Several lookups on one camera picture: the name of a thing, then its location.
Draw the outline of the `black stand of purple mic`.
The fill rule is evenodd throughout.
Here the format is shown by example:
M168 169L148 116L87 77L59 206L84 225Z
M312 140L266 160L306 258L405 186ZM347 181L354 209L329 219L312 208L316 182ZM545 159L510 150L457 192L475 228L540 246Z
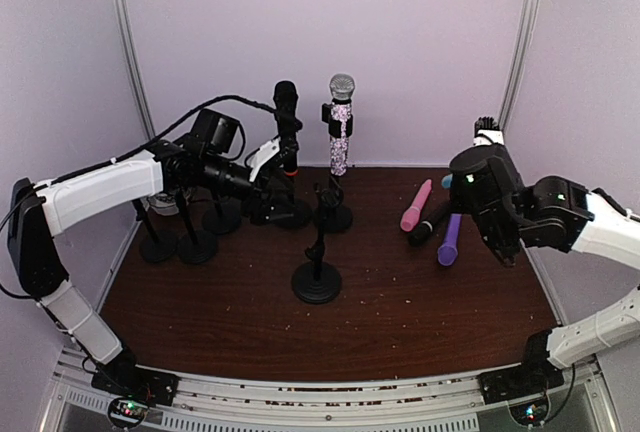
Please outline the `black stand of purple mic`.
M230 198L213 202L202 217L202 227L215 235L227 235L235 232L242 223L239 205Z

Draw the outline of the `purple microphone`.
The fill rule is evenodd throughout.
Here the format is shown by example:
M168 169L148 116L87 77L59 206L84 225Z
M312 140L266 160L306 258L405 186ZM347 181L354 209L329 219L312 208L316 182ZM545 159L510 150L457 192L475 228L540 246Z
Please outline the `purple microphone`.
M437 250L437 261L441 266L451 266L458 257L457 242L461 218L462 216L457 213L450 216L443 242Z

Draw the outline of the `pink microphone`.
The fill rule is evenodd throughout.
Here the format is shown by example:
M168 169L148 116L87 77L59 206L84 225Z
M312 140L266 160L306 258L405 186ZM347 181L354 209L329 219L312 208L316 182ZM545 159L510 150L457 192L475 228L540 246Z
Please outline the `pink microphone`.
M415 194L410 206L404 211L400 220L400 229L411 232L418 224L423 207L432 191L432 180L425 180Z

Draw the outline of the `black stand of blue mic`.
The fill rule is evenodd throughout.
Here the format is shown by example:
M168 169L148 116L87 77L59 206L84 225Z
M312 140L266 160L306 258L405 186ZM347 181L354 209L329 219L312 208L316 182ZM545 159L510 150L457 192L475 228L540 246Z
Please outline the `black stand of blue mic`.
M294 271L291 288L302 302L323 305L333 301L341 292L342 276L335 266L324 260L327 212L332 203L330 192L328 188L315 183L314 193L317 200L317 236L314 244L305 249L307 262Z

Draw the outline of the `light blue microphone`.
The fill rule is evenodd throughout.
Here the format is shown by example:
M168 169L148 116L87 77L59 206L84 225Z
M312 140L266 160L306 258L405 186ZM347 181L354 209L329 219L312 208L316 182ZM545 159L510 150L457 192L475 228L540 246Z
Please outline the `light blue microphone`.
M441 185L444 189L449 189L451 187L452 178L453 176L451 174L443 177L443 179L441 180Z

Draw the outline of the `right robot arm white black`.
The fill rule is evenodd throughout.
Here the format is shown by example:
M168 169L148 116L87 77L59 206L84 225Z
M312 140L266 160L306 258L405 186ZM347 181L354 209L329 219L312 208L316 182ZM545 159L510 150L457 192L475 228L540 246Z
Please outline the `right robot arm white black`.
M560 176L527 186L502 144L479 145L456 155L450 203L469 215L484 245L504 266L523 248L589 254L631 268L639 266L639 217L603 189L589 190ZM522 364L513 371L519 392L535 392L577 361L639 336L639 290L566 326L530 336Z

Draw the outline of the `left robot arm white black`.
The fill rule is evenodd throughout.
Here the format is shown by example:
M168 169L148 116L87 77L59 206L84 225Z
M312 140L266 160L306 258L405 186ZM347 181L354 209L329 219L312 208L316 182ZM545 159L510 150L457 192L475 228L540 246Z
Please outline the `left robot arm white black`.
M241 203L241 213L255 224L274 221L274 193L268 182L283 178L284 165L299 150L302 124L277 113L287 135L279 134L239 165L219 157L217 123L226 115L198 112L192 130L173 142L157 136L140 147L101 164L41 181L15 183L7 247L24 298L31 299L59 322L88 356L105 367L106 381L123 396L137 394L144 376L124 342L71 283L55 237L68 228L126 202L189 187L209 188Z

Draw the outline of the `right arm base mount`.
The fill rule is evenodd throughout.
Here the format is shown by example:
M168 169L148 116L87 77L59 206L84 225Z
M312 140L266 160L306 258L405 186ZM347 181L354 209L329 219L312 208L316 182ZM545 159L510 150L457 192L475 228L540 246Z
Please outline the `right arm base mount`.
M486 405L506 404L511 419L528 429L551 418L549 391L565 383L563 372L553 366L524 365L481 373L478 382Z

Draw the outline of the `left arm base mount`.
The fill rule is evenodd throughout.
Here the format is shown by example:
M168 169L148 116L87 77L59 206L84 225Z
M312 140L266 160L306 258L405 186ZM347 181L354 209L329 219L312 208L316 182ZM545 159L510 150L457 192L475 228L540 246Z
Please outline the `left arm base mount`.
M135 367L133 372L116 379L105 369L93 373L91 386L114 395L107 405L107 418L117 429L140 426L156 406L173 404L179 378L175 374Z

